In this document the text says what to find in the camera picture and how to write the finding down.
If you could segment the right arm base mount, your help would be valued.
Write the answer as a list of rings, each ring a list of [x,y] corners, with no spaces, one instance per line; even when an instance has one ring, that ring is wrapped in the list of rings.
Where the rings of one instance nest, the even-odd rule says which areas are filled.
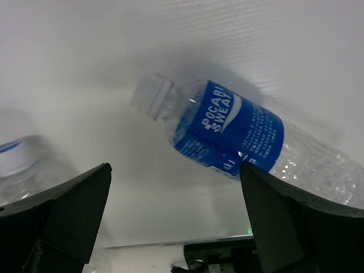
[[[253,236],[184,245],[185,266],[171,272],[262,272]]]

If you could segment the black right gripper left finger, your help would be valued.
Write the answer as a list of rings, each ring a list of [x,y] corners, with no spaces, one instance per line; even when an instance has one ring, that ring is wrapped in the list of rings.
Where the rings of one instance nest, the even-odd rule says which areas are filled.
[[[111,184],[100,164],[58,186],[1,207],[1,272],[82,272]]]

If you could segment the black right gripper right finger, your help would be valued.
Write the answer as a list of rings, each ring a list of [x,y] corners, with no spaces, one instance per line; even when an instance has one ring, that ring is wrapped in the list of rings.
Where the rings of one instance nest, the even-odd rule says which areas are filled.
[[[363,210],[240,167],[263,272],[363,272]]]

